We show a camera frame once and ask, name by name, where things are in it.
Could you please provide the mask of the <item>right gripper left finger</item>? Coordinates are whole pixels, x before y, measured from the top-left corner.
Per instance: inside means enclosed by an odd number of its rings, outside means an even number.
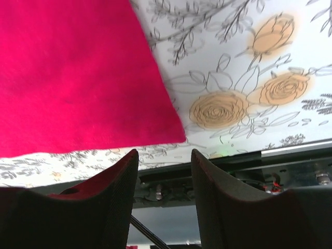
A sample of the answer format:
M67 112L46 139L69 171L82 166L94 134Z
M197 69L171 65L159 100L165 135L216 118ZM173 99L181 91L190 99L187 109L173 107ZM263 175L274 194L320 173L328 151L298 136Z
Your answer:
M1 188L1 248L125 248L139 155L60 194Z

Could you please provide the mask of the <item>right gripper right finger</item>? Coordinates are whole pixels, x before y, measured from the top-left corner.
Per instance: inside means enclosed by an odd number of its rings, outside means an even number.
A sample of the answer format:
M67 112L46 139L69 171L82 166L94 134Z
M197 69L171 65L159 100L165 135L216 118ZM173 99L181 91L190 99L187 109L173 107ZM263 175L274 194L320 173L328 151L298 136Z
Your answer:
M203 248L331 248L331 188L271 195L191 153Z

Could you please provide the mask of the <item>red t shirt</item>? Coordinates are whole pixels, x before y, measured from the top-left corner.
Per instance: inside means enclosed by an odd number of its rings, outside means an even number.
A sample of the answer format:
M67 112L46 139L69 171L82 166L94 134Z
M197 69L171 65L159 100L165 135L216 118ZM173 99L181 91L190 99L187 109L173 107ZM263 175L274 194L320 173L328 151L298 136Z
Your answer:
M129 1L1 1L1 157L185 139Z

